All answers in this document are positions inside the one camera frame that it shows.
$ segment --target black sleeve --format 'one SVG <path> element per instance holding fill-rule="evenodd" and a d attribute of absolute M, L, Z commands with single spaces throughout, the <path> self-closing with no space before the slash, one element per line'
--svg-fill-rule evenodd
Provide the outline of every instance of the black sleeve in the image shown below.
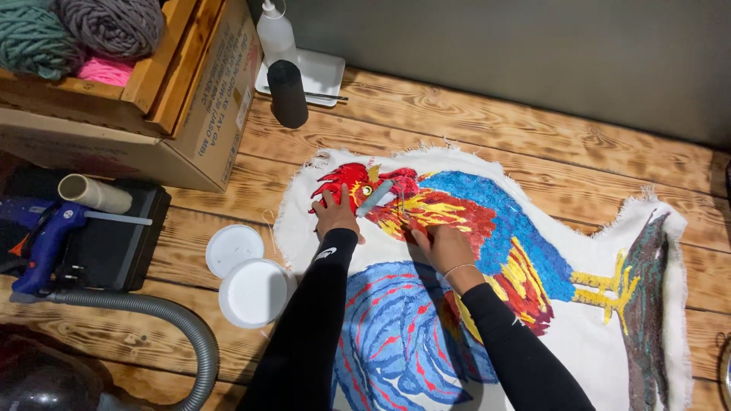
<path fill-rule="evenodd" d="M 594 411 L 569 370 L 485 283 L 462 296 L 515 411 Z"/>
<path fill-rule="evenodd" d="M 284 309 L 237 410 L 329 410 L 345 284 L 358 241 L 330 230 Z"/>

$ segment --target white tray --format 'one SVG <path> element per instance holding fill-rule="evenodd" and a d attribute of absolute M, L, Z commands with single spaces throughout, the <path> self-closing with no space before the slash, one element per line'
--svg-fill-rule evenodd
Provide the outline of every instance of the white tray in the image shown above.
<path fill-rule="evenodd" d="M 330 56 L 316 51 L 297 49 L 297 67 L 302 73 L 302 87 L 308 93 L 329 94 L 330 96 L 340 95 L 340 84 L 343 81 L 345 70 L 345 59 L 342 57 Z M 269 68 L 262 61 L 262 68 L 259 70 L 257 82 L 254 85 L 259 93 L 271 94 L 264 86 L 269 86 L 267 72 Z M 338 103 L 336 99 L 324 99 L 322 97 L 305 96 L 308 103 L 333 107 Z"/>

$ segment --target wooden floor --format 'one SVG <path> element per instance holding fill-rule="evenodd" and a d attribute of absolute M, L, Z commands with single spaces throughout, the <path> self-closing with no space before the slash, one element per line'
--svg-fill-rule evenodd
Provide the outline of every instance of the wooden floor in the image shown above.
<path fill-rule="evenodd" d="M 280 127 L 267 98 L 258 95 L 227 192 L 169 189 L 173 206 L 141 293 L 188 306 L 216 332 L 220 382 L 207 410 L 229 410 L 241 397 L 271 331 L 243 330 L 223 318 L 216 295 L 221 282 L 205 264 L 208 239 L 243 222 L 264 238 L 266 257 L 281 262 L 262 212 L 276 215 L 287 182 L 318 148 L 383 156 L 419 142 L 443 145 L 445 138 L 500 161 L 542 210 L 584 233 L 611 222 L 625 198 L 654 184 L 660 200 L 688 220 L 682 250 L 696 379 L 692 409 L 723 409 L 716 358 L 722 336 L 731 332 L 728 154 L 356 69 L 346 71 L 341 95 L 350 97 L 347 105 L 312 108 L 297 130 Z M 139 314 L 12 304 L 9 283 L 3 278 L 0 284 L 0 323 L 27 326 L 85 353 L 88 361 L 100 360 L 126 399 L 171 403 L 190 389 L 194 353 L 171 325 Z"/>

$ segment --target gray wall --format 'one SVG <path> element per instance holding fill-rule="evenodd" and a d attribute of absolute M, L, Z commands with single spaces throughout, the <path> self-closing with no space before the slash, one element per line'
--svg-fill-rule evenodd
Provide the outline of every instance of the gray wall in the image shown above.
<path fill-rule="evenodd" d="M 729 0 L 289 0 L 286 16 L 299 48 L 348 65 L 731 148 Z"/>

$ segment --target yarn skein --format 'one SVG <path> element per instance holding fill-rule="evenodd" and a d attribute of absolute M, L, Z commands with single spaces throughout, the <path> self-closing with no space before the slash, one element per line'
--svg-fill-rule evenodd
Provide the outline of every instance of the yarn skein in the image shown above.
<path fill-rule="evenodd" d="M 116 60 L 151 55 L 165 28 L 159 0 L 51 0 L 67 30 L 97 54 Z"/>
<path fill-rule="evenodd" d="M 124 87 L 127 85 L 129 76 L 132 75 L 134 69 L 135 64 L 129 61 L 111 61 L 100 57 L 92 57 L 81 67 L 76 77 L 81 80 L 98 81 L 112 86 Z"/>
<path fill-rule="evenodd" d="M 46 0 L 0 1 L 0 66 L 58 80 L 81 67 L 84 57 Z"/>

